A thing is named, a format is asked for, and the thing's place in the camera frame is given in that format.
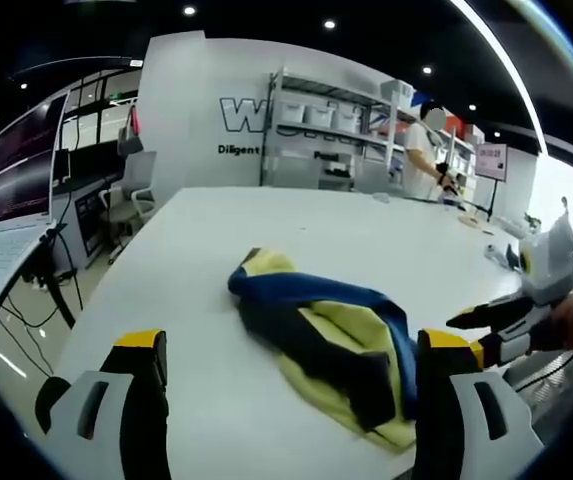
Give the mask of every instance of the black ceiling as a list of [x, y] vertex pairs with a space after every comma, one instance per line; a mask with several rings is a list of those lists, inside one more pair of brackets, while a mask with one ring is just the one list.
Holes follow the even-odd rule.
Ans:
[[[205, 30], [208, 37], [272, 40], [331, 52], [401, 78], [482, 126], [532, 128], [511, 79], [490, 47], [448, 0], [73, 2], [24, 0], [0, 6], [0, 128], [28, 106], [86, 73], [143, 58], [152, 36]], [[182, 15], [190, 3], [198, 13]], [[469, 0], [522, 74], [544, 132], [573, 144], [573, 72], [504, 0]], [[573, 8], [547, 0], [573, 41]], [[337, 28], [322, 28], [333, 18]], [[421, 73], [430, 64], [434, 74]], [[20, 90], [23, 82], [27, 90]], [[471, 112], [468, 105], [477, 105]]]

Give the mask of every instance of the sign board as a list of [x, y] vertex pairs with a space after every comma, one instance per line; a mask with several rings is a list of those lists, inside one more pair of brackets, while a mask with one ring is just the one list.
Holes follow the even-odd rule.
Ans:
[[477, 146], [475, 175], [499, 182], [506, 181], [508, 146], [485, 143]]

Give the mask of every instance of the white table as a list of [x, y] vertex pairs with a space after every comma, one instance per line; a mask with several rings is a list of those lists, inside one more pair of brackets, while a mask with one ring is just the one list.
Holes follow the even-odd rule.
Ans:
[[[98, 369], [125, 332], [168, 337], [168, 460], [183, 480], [373, 479], [408, 470], [301, 399], [250, 338], [226, 288], [248, 251], [286, 253], [300, 271], [374, 288], [411, 335], [513, 292], [516, 274], [483, 256], [516, 240], [457, 220], [452, 207], [270, 188], [180, 191], [128, 245], [71, 333], [57, 374]], [[476, 338], [480, 331], [465, 333]]]

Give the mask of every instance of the white shirt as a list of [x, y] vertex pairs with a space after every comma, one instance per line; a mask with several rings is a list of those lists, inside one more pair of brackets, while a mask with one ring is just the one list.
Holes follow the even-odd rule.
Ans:
[[[435, 153], [428, 140], [428, 130], [420, 122], [413, 123], [406, 130], [406, 151], [408, 150], [419, 150], [424, 160], [435, 166]], [[404, 157], [402, 184], [406, 195], [411, 197], [428, 199], [439, 194], [439, 189], [435, 188], [437, 181], [413, 165], [408, 154]]]

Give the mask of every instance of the gray chair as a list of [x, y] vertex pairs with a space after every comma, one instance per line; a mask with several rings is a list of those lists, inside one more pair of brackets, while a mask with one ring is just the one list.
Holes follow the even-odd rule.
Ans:
[[312, 158], [277, 157], [273, 159], [272, 186], [317, 189], [322, 162]]
[[[109, 189], [99, 192], [99, 199], [106, 208], [102, 219], [111, 227], [127, 227], [122, 231], [130, 230], [134, 235], [141, 224], [155, 212], [151, 183], [156, 155], [156, 152], [138, 152], [129, 155], [126, 158], [122, 180]], [[117, 258], [130, 240], [132, 235], [117, 237], [118, 246], [111, 252], [109, 263]]]
[[388, 193], [388, 169], [383, 161], [359, 159], [355, 164], [355, 190], [361, 193]]

